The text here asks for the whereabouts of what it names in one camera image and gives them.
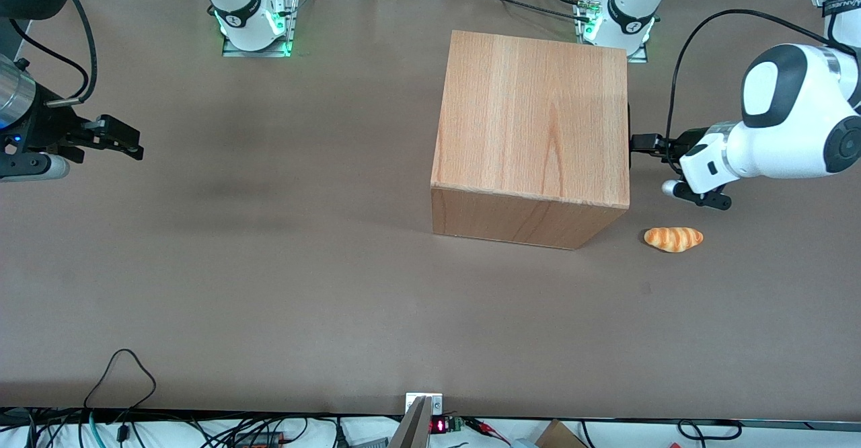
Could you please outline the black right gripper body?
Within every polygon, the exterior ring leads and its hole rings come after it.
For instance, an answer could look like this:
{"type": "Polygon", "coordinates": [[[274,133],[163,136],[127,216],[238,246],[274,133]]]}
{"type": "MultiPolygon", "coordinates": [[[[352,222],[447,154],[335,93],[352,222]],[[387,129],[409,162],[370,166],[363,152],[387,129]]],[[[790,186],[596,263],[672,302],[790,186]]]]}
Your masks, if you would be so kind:
{"type": "Polygon", "coordinates": [[[58,96],[35,84],[12,96],[15,119],[2,108],[2,166],[70,166],[83,163],[74,141],[89,138],[83,119],[70,107],[49,108],[58,96]]]}

